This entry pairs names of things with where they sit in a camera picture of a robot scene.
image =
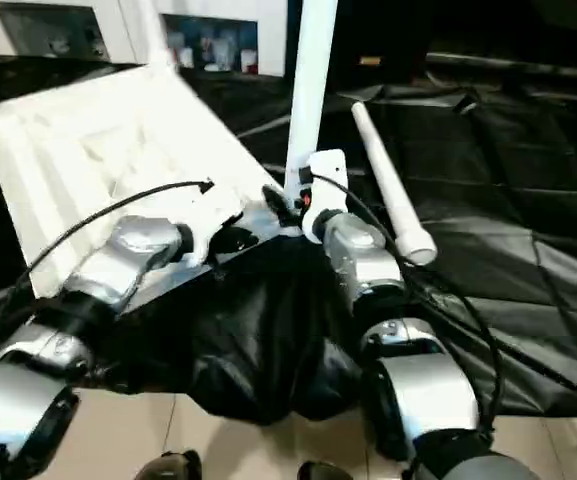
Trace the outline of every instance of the black cloth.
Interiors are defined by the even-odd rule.
[[[0,96],[100,68],[125,67],[0,58]],[[184,76],[281,179],[290,87],[263,77]],[[434,268],[469,296],[502,346],[503,412],[577,416],[577,105],[480,95],[463,113],[373,92],[380,92],[369,102],[373,119],[439,247]],[[351,104],[327,97],[319,146],[345,151],[351,189],[386,221]],[[0,194],[0,219],[4,213]],[[2,221],[0,286],[20,264],[9,220]],[[211,413],[261,424],[289,411],[327,418],[354,405],[361,329],[343,308],[323,252],[303,238],[277,238],[221,270],[125,315],[103,348],[99,386],[187,392]],[[456,300],[444,304],[458,321],[446,317],[437,328],[485,401],[493,379],[488,347]]]

